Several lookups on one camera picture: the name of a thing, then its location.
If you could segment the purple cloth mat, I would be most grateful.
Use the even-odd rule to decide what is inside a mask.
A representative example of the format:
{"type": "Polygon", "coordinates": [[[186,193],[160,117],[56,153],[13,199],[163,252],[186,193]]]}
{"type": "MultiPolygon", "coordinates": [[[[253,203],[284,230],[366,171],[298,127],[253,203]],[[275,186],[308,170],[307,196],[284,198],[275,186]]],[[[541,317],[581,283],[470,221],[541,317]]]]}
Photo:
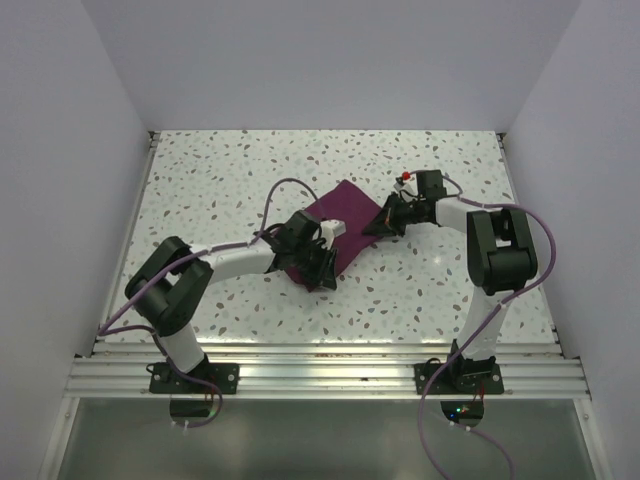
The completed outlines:
{"type": "Polygon", "coordinates": [[[362,250],[379,240],[379,237],[364,235],[363,229],[380,212],[381,207],[365,192],[348,180],[342,180],[333,190],[305,208],[316,220],[325,209],[328,219],[343,221],[346,231],[333,243],[337,249],[335,274],[341,275],[362,250]]]}

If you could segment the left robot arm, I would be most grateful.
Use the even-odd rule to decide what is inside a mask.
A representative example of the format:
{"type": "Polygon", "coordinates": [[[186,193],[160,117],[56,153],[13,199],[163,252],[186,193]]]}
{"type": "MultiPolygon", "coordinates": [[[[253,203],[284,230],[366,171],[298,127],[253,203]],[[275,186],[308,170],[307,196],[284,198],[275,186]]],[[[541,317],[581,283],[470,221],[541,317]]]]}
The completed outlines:
{"type": "Polygon", "coordinates": [[[196,251],[179,237],[169,237],[129,280],[126,307],[152,327],[175,384],[185,392],[197,392],[214,380],[191,326],[207,288],[231,278],[294,268],[308,285],[334,290],[334,243],[345,232],[341,220],[319,220],[299,210],[284,223],[262,227],[248,242],[196,251]]]}

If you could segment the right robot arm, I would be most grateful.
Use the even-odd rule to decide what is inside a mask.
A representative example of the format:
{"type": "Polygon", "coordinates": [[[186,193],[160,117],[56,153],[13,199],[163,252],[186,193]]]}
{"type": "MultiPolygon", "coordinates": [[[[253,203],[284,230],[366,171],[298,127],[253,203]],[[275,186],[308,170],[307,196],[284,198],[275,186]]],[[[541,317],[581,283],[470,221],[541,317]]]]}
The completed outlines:
{"type": "Polygon", "coordinates": [[[473,204],[450,194],[439,170],[405,172],[362,233],[399,237],[414,224],[433,224],[466,236],[467,272],[474,286],[466,321],[445,362],[414,366],[421,395],[502,394],[496,360],[500,330],[516,293],[538,273],[527,214],[515,206],[473,204]]]}

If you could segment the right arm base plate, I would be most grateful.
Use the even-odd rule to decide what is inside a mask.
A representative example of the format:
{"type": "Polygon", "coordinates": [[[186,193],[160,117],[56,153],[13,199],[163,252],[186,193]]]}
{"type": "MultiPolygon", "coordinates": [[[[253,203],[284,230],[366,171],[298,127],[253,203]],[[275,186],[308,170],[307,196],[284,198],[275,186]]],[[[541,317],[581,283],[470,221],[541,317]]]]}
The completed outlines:
{"type": "MultiPolygon", "coordinates": [[[[413,365],[416,392],[422,395],[430,379],[440,367],[440,360],[431,358],[413,365]]],[[[428,388],[428,395],[485,394],[505,392],[502,374],[495,358],[474,361],[458,358],[448,366],[428,388]]]]}

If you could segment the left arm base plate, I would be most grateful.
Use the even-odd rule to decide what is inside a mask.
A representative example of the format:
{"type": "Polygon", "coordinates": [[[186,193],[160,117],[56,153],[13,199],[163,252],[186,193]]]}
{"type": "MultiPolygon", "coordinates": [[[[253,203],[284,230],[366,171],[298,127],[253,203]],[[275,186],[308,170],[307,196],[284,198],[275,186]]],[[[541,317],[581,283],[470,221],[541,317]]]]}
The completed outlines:
{"type": "Polygon", "coordinates": [[[188,395],[212,392],[215,385],[223,395],[234,395],[239,382],[239,365],[236,363],[209,363],[194,368],[187,374],[177,374],[168,363],[156,362],[146,366],[151,375],[149,392],[152,394],[188,395]]]}

